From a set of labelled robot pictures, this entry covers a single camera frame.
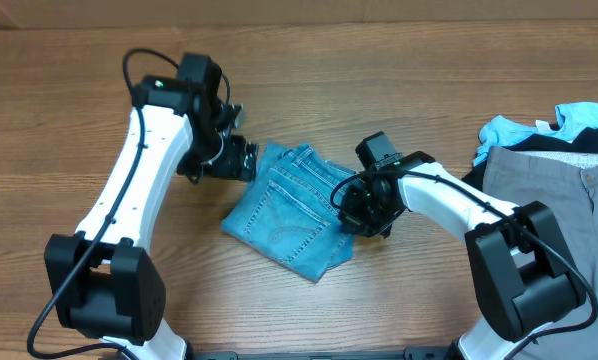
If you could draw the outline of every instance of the cable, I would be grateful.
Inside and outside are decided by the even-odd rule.
[[[333,189],[332,193],[330,194],[330,204],[333,207],[335,207],[337,209],[340,209],[341,206],[334,203],[334,195],[335,195],[335,193],[339,189],[341,189],[341,187],[343,187],[344,185],[346,185],[346,184],[348,184],[348,183],[350,183],[350,182],[352,182],[354,180],[363,178],[365,176],[395,175],[395,174],[398,175],[398,176],[410,175],[410,176],[420,177],[420,178],[423,178],[423,179],[434,180],[435,182],[440,182],[440,183],[442,183],[442,184],[444,184],[446,186],[449,186],[449,187],[455,189],[456,191],[458,191],[462,195],[466,196],[467,198],[469,198],[470,200],[472,200],[473,202],[475,202],[477,205],[481,206],[482,208],[484,208],[488,212],[490,212],[490,213],[492,213],[492,214],[500,217],[501,219],[503,219],[511,227],[513,227],[515,230],[519,231],[521,234],[523,234],[525,237],[527,237],[530,241],[532,241],[536,246],[539,246],[544,251],[546,251],[546,252],[550,253],[552,256],[554,256],[557,260],[559,260],[559,262],[561,262],[562,264],[564,264],[568,268],[568,270],[570,270],[570,273],[572,275],[574,275],[583,284],[583,286],[586,288],[586,293],[588,294],[588,298],[590,299],[590,305],[592,307],[592,311],[590,312],[590,317],[588,317],[588,319],[586,321],[584,321],[582,323],[579,323],[577,325],[563,326],[563,327],[559,327],[559,328],[556,328],[556,329],[548,329],[548,330],[539,331],[539,332],[534,333],[534,334],[530,334],[523,341],[521,341],[519,343],[519,345],[517,345],[514,349],[512,349],[510,351],[510,353],[508,353],[508,355],[506,355],[506,357],[504,358],[504,360],[510,360],[510,359],[512,359],[515,355],[517,355],[529,343],[535,342],[538,338],[540,338],[542,336],[554,335],[554,334],[561,334],[561,333],[566,333],[566,332],[583,330],[583,329],[587,328],[588,326],[592,325],[597,320],[597,317],[598,317],[598,300],[597,300],[597,296],[595,295],[594,290],[592,289],[592,286],[590,286],[590,283],[588,283],[588,281],[583,277],[583,275],[581,275],[581,273],[579,272],[579,270],[577,270],[573,265],[571,265],[561,255],[559,255],[548,244],[546,244],[541,239],[539,239],[535,234],[533,234],[532,232],[530,232],[530,230],[528,230],[525,227],[523,227],[522,225],[518,224],[513,218],[511,218],[510,216],[508,216],[508,215],[504,214],[503,212],[497,210],[495,207],[493,207],[489,203],[481,200],[479,197],[477,197],[476,195],[474,195],[470,191],[464,189],[459,184],[456,184],[456,183],[454,183],[454,182],[452,182],[452,181],[450,181],[448,179],[442,178],[439,175],[430,175],[430,174],[425,174],[425,173],[420,173],[420,172],[410,171],[410,170],[385,170],[385,171],[376,171],[376,172],[372,172],[372,173],[362,172],[362,173],[355,174],[355,175],[347,178],[346,180],[342,181],[337,186],[335,186],[335,188]]]
[[[179,68],[177,63],[175,63],[172,59],[170,59],[169,57],[167,57],[163,54],[160,54],[154,50],[138,48],[138,49],[132,49],[132,50],[128,51],[126,53],[126,55],[124,55],[124,57],[123,57],[122,68],[123,68],[123,77],[124,77],[124,80],[126,81],[126,85],[128,86],[128,91],[130,92],[130,96],[132,97],[133,106],[136,104],[135,100],[137,99],[137,94],[132,87],[132,82],[130,81],[130,76],[128,75],[128,60],[130,60],[130,57],[132,57],[132,55],[134,55],[136,53],[146,53],[146,54],[155,55],[163,60],[166,60],[167,62],[172,64],[174,67]],[[55,293],[53,294],[52,298],[50,298],[50,300],[48,301],[46,306],[41,311],[41,314],[39,314],[39,316],[37,317],[37,320],[32,325],[30,332],[28,333],[28,339],[26,342],[28,353],[37,359],[58,359],[58,358],[81,354],[84,352],[97,350],[97,349],[115,349],[115,350],[119,351],[121,354],[125,355],[130,360],[139,360],[139,358],[136,357],[132,352],[130,352],[130,350],[128,350],[128,348],[126,348],[125,346],[119,345],[119,344],[115,344],[115,343],[101,343],[101,344],[86,345],[86,346],[78,347],[75,349],[60,351],[57,353],[41,353],[41,352],[37,351],[34,346],[35,337],[37,336],[37,333],[39,332],[41,325],[43,325],[43,322],[46,320],[46,318],[52,311],[52,308],[55,307],[55,305],[57,304],[57,301],[59,300],[59,298],[61,298],[61,296],[66,291],[68,286],[74,281],[77,274],[79,274],[83,270],[83,268],[86,266],[86,264],[90,260],[90,257],[92,256],[92,253],[94,252],[95,247],[103,238],[103,235],[106,233],[106,230],[108,230],[108,227],[110,226],[110,224],[114,221],[115,213],[119,209],[119,205],[121,204],[121,201],[123,200],[123,197],[126,194],[128,187],[130,187],[130,182],[132,181],[132,178],[134,177],[135,172],[137,171],[137,167],[139,165],[139,160],[141,159],[141,154],[145,147],[146,125],[145,125],[145,121],[144,121],[144,117],[143,117],[143,111],[141,111],[141,108],[137,108],[137,115],[139,118],[139,128],[140,128],[139,142],[137,143],[137,153],[135,154],[135,158],[134,158],[134,161],[132,162],[132,166],[130,167],[130,170],[128,171],[126,180],[124,181],[123,185],[121,186],[121,189],[119,190],[119,194],[117,194],[117,197],[116,197],[114,203],[112,204],[112,207],[110,208],[110,212],[108,212],[108,214],[104,218],[103,225],[101,225],[101,228],[99,229],[99,231],[97,232],[95,237],[92,239],[90,246],[88,246],[86,251],[83,253],[81,258],[77,262],[77,264],[72,268],[72,270],[70,271],[68,276],[66,276],[66,279],[63,281],[61,286],[59,286],[57,291],[55,291]]]
[[[224,73],[221,73],[221,78],[226,83],[226,105],[228,105],[230,102],[230,82],[228,82],[228,77]]]

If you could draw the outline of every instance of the denim shorts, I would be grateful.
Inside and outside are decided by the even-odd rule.
[[[355,172],[322,160],[309,145],[268,143],[257,178],[222,229],[312,281],[352,258],[354,235],[341,231],[330,205],[334,187]],[[341,202],[345,187],[337,192]]]

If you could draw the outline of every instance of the gray pants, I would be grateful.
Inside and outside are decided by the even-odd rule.
[[[549,206],[579,271],[598,298],[598,166],[582,169],[496,147],[488,157],[483,189],[519,205],[538,200]],[[589,314],[586,302],[552,327],[580,323]],[[598,320],[585,330],[538,341],[515,359],[598,359]]]

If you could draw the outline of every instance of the black fabric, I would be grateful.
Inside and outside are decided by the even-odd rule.
[[[558,151],[598,154],[598,129],[586,128],[572,143],[550,136],[533,134],[519,144],[504,146],[512,151]],[[461,180],[466,184],[483,191],[483,176],[486,172],[488,160],[472,168]]]

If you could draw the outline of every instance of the wooden tabletop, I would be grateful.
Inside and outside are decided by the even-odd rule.
[[[461,176],[493,116],[533,124],[556,104],[598,101],[598,21],[0,32],[0,359],[28,358],[51,295],[48,238],[73,233],[117,159],[121,57],[139,46],[211,55],[247,106],[248,139],[308,142],[353,169],[355,146],[383,130]],[[139,56],[131,72],[172,74]],[[388,239],[358,238],[354,259],[313,284],[220,230],[243,188],[175,177],[155,226],[165,318],[196,350],[444,345],[479,316],[463,245],[430,220],[405,214]],[[53,313],[37,347],[93,341]]]

